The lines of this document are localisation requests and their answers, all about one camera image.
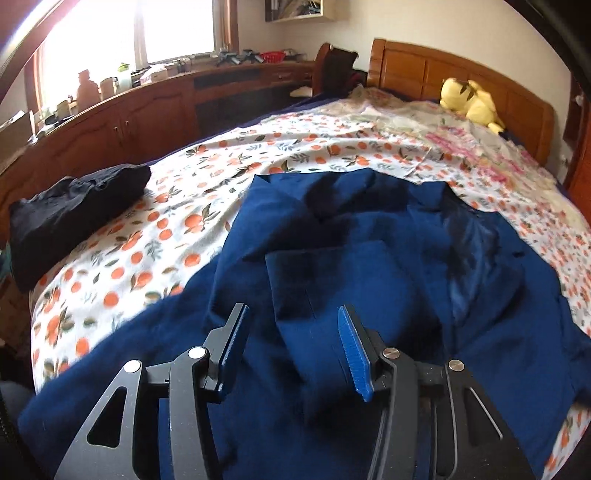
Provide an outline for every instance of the black folded clothing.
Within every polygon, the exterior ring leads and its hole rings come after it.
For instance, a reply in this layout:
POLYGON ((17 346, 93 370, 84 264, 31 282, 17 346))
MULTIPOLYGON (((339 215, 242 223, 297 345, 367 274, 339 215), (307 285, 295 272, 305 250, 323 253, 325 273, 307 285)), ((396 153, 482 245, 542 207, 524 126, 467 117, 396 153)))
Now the black folded clothing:
POLYGON ((118 165, 80 179, 66 177, 31 200, 10 206, 12 276, 22 292, 80 242, 144 194, 149 166, 118 165))

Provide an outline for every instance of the red basket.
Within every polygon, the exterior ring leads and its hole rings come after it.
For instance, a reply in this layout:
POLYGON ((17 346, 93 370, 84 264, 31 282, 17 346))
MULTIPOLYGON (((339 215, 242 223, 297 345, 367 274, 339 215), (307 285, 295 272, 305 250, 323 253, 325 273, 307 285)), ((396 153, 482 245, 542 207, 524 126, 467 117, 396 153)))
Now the red basket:
POLYGON ((285 60, 286 55, 284 51, 268 51, 261 53, 261 57, 265 59, 266 63, 281 63, 285 60))

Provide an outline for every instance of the window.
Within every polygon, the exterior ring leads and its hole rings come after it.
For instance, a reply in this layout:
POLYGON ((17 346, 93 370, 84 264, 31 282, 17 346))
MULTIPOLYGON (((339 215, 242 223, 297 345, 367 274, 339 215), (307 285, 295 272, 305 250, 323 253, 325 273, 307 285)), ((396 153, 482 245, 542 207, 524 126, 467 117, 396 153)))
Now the window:
POLYGON ((80 0, 38 51, 43 106, 76 97, 78 73, 100 84, 164 60, 212 54, 221 46, 218 0, 80 0))

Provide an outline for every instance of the wooden headboard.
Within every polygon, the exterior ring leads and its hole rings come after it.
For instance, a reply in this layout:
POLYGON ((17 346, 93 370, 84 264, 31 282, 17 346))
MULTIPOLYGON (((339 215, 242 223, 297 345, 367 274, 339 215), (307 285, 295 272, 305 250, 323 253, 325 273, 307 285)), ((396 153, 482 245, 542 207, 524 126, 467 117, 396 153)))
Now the wooden headboard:
POLYGON ((368 86, 395 90, 416 100, 441 96, 448 78, 474 80, 488 90, 499 117, 544 166, 554 135, 554 109, 519 83, 474 61, 408 43, 376 38, 368 86))

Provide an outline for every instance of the wall shelf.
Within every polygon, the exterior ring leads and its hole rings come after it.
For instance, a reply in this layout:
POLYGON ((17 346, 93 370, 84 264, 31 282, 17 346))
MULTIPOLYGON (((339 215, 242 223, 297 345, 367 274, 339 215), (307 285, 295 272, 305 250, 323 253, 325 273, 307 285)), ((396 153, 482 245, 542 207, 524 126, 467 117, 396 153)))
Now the wall shelf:
POLYGON ((265 19, 270 23, 286 23, 294 21, 333 21, 336 20, 336 0, 317 0, 316 4, 320 4, 320 13, 297 15, 293 17, 276 18, 280 15, 281 9, 286 5, 289 7, 297 7, 296 4, 305 4, 306 2, 300 0, 266 0, 265 1, 265 19), (274 5, 279 5, 279 10, 273 10, 274 5))

